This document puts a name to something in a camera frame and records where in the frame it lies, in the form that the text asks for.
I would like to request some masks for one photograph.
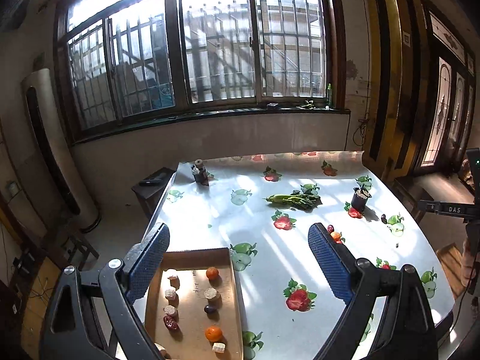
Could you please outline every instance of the orange fruit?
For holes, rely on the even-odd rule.
[[[205,337],[210,342],[219,342],[219,340],[223,337],[222,329],[218,326],[210,326],[205,329]]]
[[[332,233],[330,233],[330,235],[332,236],[334,241],[339,241],[342,238],[338,231],[333,231]]]
[[[215,268],[214,266],[211,266],[210,268],[207,269],[206,275],[208,280],[214,280],[218,277],[218,269]]]

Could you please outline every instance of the silver screw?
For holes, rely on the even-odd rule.
[[[64,270],[63,273],[66,275],[70,275],[75,272],[75,267],[72,265],[67,266]]]
[[[405,264],[405,271],[407,271],[409,274],[414,274],[415,273],[415,267],[410,264]]]
[[[370,261],[368,261],[367,259],[357,259],[357,265],[360,268],[367,268],[370,266]]]
[[[120,259],[111,259],[109,261],[109,267],[112,269],[118,268],[122,264]]]

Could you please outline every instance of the white cylindrical air conditioner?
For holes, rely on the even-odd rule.
[[[75,167],[63,135],[53,97],[50,70],[33,72],[22,81],[27,116],[38,148],[55,185],[80,231],[88,232],[100,222],[100,211]]]

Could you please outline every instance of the black cup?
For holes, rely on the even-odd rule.
[[[363,212],[363,210],[365,210],[365,205],[367,204],[368,198],[371,198],[371,194],[367,190],[362,190],[358,187],[354,188],[353,191],[351,205],[358,212]]]

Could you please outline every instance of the human hand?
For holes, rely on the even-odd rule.
[[[480,253],[477,253],[477,258],[474,259],[473,255],[471,254],[470,250],[470,242],[469,239],[465,239],[463,241],[463,254],[462,254],[462,285],[466,287],[469,284],[470,276],[473,279],[477,272],[473,269],[473,264],[475,261],[480,262]]]

